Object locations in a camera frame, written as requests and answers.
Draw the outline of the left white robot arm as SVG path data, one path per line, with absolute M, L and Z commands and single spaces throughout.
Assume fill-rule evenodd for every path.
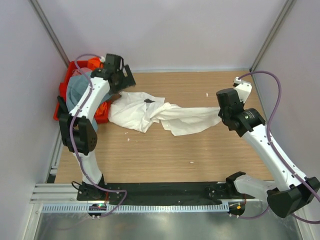
M 108 53 L 100 61 L 102 66 L 91 75 L 83 73 L 88 86 L 81 99 L 69 113 L 59 117 L 62 143 L 75 154 L 85 182 L 90 185 L 88 193 L 95 200 L 101 200 L 108 189 L 95 156 L 98 136 L 92 125 L 94 115 L 106 94 L 116 94 L 136 84 L 121 56 Z

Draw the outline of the white printed t-shirt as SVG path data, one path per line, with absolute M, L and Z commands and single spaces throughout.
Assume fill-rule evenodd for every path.
M 108 120 L 120 127 L 146 133 L 161 123 L 173 136 L 200 133 L 221 122 L 218 107 L 180 107 L 145 92 L 121 92 L 110 105 Z

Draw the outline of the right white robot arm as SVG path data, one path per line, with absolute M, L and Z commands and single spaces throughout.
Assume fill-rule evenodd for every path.
M 269 186 L 244 173 L 236 173 L 234 180 L 225 185 L 226 194 L 237 198 L 246 193 L 266 201 L 280 218 L 286 218 L 308 205 L 320 189 L 320 181 L 315 176 L 307 177 L 293 164 L 271 136 L 270 128 L 261 114 L 254 108 L 244 108 L 245 104 L 236 89 L 220 90 L 216 97 L 222 123 L 251 145 L 271 172 L 275 183 Z

